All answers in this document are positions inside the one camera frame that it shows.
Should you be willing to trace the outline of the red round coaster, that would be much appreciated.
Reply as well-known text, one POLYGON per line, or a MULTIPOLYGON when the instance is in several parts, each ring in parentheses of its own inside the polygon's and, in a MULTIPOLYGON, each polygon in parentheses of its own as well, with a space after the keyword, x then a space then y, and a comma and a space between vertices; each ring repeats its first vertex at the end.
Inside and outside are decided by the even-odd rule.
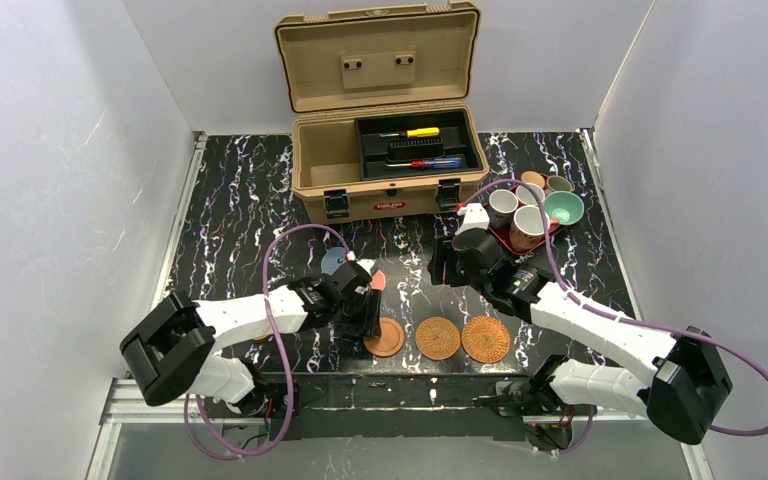
POLYGON ((383 291, 386 288, 387 280, 381 270, 377 270, 371 277, 370 288, 375 291, 383 291))

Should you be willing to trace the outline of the woven rattan coaster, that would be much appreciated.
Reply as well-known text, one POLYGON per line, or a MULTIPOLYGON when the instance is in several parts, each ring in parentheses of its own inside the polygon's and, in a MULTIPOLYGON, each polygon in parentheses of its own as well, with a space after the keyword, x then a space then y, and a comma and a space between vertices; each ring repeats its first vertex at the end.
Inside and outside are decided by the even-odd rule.
POLYGON ((477 316, 464 325, 461 343, 466 354, 473 361, 495 364, 502 361, 508 354, 511 335, 499 319, 477 316))
POLYGON ((449 319, 431 317, 418 325, 415 341, 424 357, 442 361, 454 356, 461 348, 461 332, 449 319))

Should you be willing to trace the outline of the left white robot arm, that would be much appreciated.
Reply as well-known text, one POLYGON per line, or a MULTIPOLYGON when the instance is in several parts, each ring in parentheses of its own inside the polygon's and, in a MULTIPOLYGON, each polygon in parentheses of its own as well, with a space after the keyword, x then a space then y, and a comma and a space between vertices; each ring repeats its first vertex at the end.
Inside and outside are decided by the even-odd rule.
POLYGON ((331 325, 344 335, 379 336, 380 293, 374 261, 343 262, 332 274, 304 277, 268 294, 222 301, 164 298, 121 341, 119 350, 145 403, 165 405, 184 394, 238 406, 284 395, 286 384, 265 379, 250 362, 225 358, 232 345, 274 333, 331 325))

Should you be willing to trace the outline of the blue round coaster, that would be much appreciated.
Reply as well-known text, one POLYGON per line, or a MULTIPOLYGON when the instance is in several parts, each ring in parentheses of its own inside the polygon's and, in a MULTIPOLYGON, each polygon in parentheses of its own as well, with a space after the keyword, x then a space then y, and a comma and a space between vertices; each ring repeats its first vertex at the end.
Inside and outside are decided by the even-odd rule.
POLYGON ((320 261, 323 274, 333 275, 347 260, 347 250, 343 247, 333 247, 326 251, 320 261))

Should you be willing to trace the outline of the smooth wooden coaster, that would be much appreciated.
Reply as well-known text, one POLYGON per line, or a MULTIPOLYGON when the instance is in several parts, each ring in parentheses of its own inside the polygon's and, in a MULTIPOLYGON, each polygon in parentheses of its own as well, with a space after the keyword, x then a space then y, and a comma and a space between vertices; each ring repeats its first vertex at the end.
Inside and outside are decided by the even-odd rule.
POLYGON ((405 334, 402 325, 394 319, 382 317, 379 322, 380 336, 365 338, 364 346, 376 357, 387 358, 396 355, 404 346, 405 334))

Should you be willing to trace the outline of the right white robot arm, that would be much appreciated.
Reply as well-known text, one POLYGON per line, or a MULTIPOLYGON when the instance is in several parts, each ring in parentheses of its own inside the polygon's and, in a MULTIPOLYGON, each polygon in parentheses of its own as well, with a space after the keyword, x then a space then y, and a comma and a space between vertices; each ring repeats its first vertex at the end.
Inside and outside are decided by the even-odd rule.
POLYGON ((733 388, 710 336, 694 327, 669 333, 627 320, 561 286, 551 261, 543 248, 515 257, 492 233, 469 229, 436 238, 428 270, 435 285, 469 286, 496 311, 611 360, 605 366, 553 357, 531 381, 540 400, 624 411, 674 440, 700 444, 733 388))

